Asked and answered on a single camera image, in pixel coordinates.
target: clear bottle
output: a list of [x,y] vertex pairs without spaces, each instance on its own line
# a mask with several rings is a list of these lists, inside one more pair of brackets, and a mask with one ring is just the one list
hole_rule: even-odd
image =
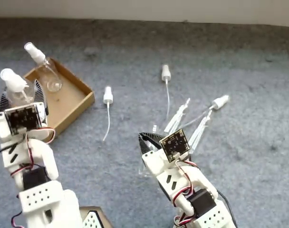
[[35,85],[29,80],[17,75],[12,69],[3,69],[1,79],[6,84],[6,96],[11,107],[27,105],[34,102]]
[[37,63],[37,73],[39,81],[50,92],[57,92],[62,87],[60,73],[57,71],[55,64],[46,58],[45,54],[37,49],[31,42],[25,44],[24,49],[30,54],[32,59]]

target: bottle cap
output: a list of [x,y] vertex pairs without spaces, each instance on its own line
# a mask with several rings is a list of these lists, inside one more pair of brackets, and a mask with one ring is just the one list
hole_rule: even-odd
[[25,87],[28,87],[27,82],[12,69],[3,69],[0,77],[5,82],[7,88],[14,93],[22,92]]
[[45,60],[45,54],[40,51],[39,49],[36,48],[33,43],[28,42],[27,44],[24,45],[24,49],[30,54],[32,59],[38,64],[41,65],[44,63]]

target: black cable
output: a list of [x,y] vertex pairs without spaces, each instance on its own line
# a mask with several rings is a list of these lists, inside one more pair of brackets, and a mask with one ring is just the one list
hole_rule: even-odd
[[13,147],[16,147],[18,144],[20,144],[21,142],[23,142],[23,140],[25,139],[25,135],[23,136],[23,139],[19,142],[15,142],[14,144],[12,145],[9,145],[9,146],[5,146],[4,148],[0,149],[0,153],[4,150],[7,150],[9,148],[13,148]]
[[226,202],[226,204],[227,204],[227,207],[228,207],[228,209],[229,209],[229,212],[230,212],[230,214],[231,214],[232,221],[233,221],[235,227],[238,228],[238,224],[236,223],[236,220],[235,220],[235,217],[234,217],[234,215],[233,215],[233,211],[232,211],[232,209],[231,209],[231,207],[230,207],[229,201],[228,201],[227,198],[224,196],[224,194],[222,194],[222,193],[221,193],[220,191],[218,191],[218,190],[217,190],[217,192],[218,192],[218,194],[225,200],[225,202]]

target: clear plastic tube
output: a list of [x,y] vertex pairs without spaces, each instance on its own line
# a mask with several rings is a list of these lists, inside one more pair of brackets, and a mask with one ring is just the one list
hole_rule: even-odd
[[198,121],[201,117],[203,117],[205,114],[207,114],[207,113],[208,113],[210,110],[212,110],[212,109],[213,109],[213,106],[210,106],[209,108],[205,108],[205,109],[203,110],[203,112],[202,112],[199,116],[197,116],[195,119],[187,122],[186,124],[180,125],[179,128],[185,128],[185,127],[190,126],[191,124],[193,124],[193,123],[195,123],[196,121]]
[[166,119],[168,119],[169,118],[169,112],[170,112],[170,95],[169,95],[168,81],[166,81],[165,87],[167,90],[167,97],[168,97],[168,107],[167,107],[167,116],[166,116]]
[[106,140],[106,137],[108,135],[108,132],[110,131],[110,125],[111,125],[111,120],[110,120],[110,103],[108,102],[107,104],[107,119],[108,119],[108,126],[107,126],[107,131],[106,131],[106,134],[105,136],[103,137],[103,140]]

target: white plastic bracket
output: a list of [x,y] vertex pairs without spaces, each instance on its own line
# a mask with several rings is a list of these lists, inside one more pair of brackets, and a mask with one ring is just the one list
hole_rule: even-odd
[[84,219],[82,228],[103,228],[103,224],[97,215],[97,211],[90,211]]

